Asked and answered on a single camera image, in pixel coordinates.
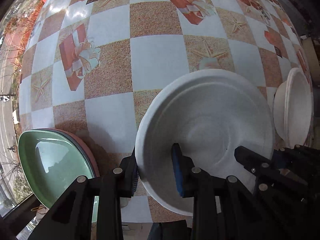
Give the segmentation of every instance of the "ribbon bow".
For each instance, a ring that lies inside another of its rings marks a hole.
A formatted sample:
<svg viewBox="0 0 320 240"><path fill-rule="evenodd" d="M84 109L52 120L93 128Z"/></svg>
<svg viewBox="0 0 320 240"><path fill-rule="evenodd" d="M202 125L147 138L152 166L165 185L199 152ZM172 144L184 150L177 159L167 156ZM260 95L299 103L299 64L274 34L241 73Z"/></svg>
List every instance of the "ribbon bow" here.
<svg viewBox="0 0 320 240"><path fill-rule="evenodd" d="M72 67L65 70L66 77L71 77L73 73L80 79L83 79L87 73L90 73L95 67L100 65L100 48L96 48L93 41L85 38L84 42L79 42L78 31L72 33L75 49L72 53Z"/></svg>
<svg viewBox="0 0 320 240"><path fill-rule="evenodd" d="M214 6L207 4L205 0L187 0L190 4L187 4L186 8L178 8L183 14L193 12L197 17L204 19L205 16L215 14Z"/></svg>

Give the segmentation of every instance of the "green dish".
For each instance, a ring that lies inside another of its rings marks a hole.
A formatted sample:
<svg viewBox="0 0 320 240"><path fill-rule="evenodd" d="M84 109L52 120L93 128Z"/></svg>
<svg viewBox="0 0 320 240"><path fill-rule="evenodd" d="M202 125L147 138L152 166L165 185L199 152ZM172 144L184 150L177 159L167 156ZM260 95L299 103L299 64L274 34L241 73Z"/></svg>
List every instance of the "green dish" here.
<svg viewBox="0 0 320 240"><path fill-rule="evenodd" d="M18 142L18 153L32 191L47 208L52 207L78 176L94 177L93 170L73 143L53 131L23 132Z"/></svg>

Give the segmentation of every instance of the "table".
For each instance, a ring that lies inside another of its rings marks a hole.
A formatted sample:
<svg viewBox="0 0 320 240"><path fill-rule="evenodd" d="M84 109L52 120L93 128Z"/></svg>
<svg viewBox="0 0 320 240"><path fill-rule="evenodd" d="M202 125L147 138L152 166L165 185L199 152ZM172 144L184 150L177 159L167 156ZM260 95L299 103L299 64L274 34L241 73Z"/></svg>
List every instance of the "table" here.
<svg viewBox="0 0 320 240"><path fill-rule="evenodd" d="M233 71L272 109L292 67L311 81L277 0L47 0L23 58L22 130L76 134L103 175L131 154L148 106L176 78L205 68ZM123 222L185 218L157 203L141 181L122 209Z"/></svg>

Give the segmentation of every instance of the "road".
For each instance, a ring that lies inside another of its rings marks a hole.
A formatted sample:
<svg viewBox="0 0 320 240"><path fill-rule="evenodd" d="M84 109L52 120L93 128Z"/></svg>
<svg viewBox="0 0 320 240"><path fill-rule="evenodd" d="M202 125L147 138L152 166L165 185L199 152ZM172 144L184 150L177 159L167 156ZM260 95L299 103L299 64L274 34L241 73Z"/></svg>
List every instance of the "road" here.
<svg viewBox="0 0 320 240"><path fill-rule="evenodd" d="M12 50L12 45L20 45L22 35L6 35L4 39L4 44L0 51L0 91L1 94L9 94L11 91L13 65L12 62L15 61L18 51ZM11 100L7 102L0 102L0 162L8 163L16 160L15 154L7 148L16 145L16 138L13 127L12 120L12 103ZM10 176L10 170L14 167L13 165L2 164L4 173L2 176L11 191L13 192L13 180L14 177Z"/></svg>

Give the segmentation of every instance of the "metal screw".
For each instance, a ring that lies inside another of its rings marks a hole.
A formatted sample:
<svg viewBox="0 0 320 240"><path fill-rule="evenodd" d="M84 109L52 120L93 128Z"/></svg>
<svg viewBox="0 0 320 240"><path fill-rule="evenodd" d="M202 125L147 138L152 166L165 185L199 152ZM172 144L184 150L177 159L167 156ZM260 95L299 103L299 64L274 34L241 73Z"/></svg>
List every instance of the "metal screw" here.
<svg viewBox="0 0 320 240"><path fill-rule="evenodd" d="M119 167L113 169L113 173L114 173L114 174L120 174L121 172L122 172L122 169L119 168Z"/></svg>
<svg viewBox="0 0 320 240"><path fill-rule="evenodd" d="M200 173L200 172L201 172L201 169L200 169L199 167L193 167L193 168L191 169L191 171L192 171L193 173Z"/></svg>
<svg viewBox="0 0 320 240"><path fill-rule="evenodd" d="M268 189L268 185L267 185L267 184L262 183L262 184L260 184L260 185L259 185L259 189L260 189L261 191L265 191L265 190L267 190L267 189Z"/></svg>
<svg viewBox="0 0 320 240"><path fill-rule="evenodd" d="M229 182L231 182L231 183L235 183L235 182L238 181L238 179L237 179L235 176L229 176L229 177L228 177L228 180L229 180Z"/></svg>
<svg viewBox="0 0 320 240"><path fill-rule="evenodd" d="M79 176L77 178L77 182L79 182L79 183L83 183L83 182L85 182L85 180L86 180L85 176Z"/></svg>

